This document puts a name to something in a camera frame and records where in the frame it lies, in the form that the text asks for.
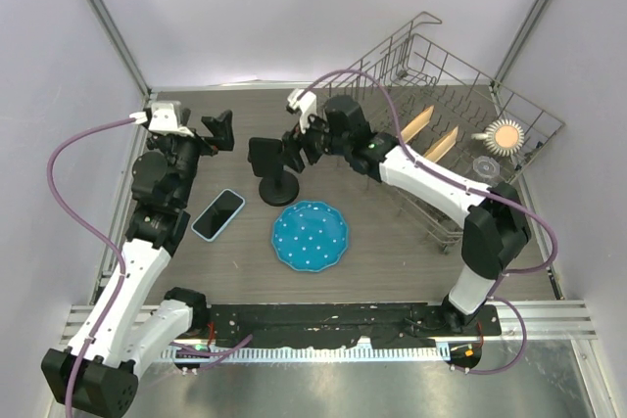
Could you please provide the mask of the black phone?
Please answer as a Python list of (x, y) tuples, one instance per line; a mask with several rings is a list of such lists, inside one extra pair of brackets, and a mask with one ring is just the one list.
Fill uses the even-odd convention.
[(282, 141), (275, 138), (251, 137), (249, 139), (248, 161), (255, 176), (260, 178), (277, 177), (283, 170), (280, 156)]

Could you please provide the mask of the black phone stand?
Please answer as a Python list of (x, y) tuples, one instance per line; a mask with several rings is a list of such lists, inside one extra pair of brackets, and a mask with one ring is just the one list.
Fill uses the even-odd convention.
[(285, 207), (290, 205), (297, 198), (300, 191), (296, 176), (284, 169), (282, 153), (280, 161), (282, 162), (283, 170), (277, 177), (258, 177), (260, 178), (259, 195), (267, 205), (272, 207)]

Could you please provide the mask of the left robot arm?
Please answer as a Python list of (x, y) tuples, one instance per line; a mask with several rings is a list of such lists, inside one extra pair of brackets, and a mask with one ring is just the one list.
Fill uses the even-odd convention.
[[(54, 399), (71, 417), (83, 411), (122, 417), (150, 365), (175, 339), (201, 337), (209, 325), (206, 297), (175, 288), (141, 325), (146, 298), (172, 260), (190, 220), (186, 212), (198, 161), (234, 148), (233, 113), (204, 116), (209, 135), (188, 127), (190, 112), (177, 102), (155, 102), (125, 119), (102, 124), (65, 140), (51, 154), (46, 176), (58, 205), (102, 241), (117, 259), (113, 276), (87, 320), (62, 349), (49, 349), (41, 369)], [(72, 209), (60, 195), (54, 166), (71, 144), (105, 130), (134, 124), (148, 133), (148, 152), (132, 167), (131, 197), (137, 206), (125, 241), (117, 246)]]

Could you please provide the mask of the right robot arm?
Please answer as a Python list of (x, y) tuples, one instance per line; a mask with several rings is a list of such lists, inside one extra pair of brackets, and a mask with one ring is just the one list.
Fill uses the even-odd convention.
[(508, 265), (531, 239), (517, 191), (505, 182), (495, 187), (468, 180), (410, 149), (387, 132), (375, 132), (362, 107), (348, 95), (322, 108), (313, 92), (294, 90), (286, 109), (298, 123), (282, 136), (283, 161), (297, 172), (324, 155), (342, 157), (349, 167), (379, 183), (403, 190), (451, 219), (462, 230), (464, 267), (442, 302), (448, 331), (467, 333), (478, 310)]

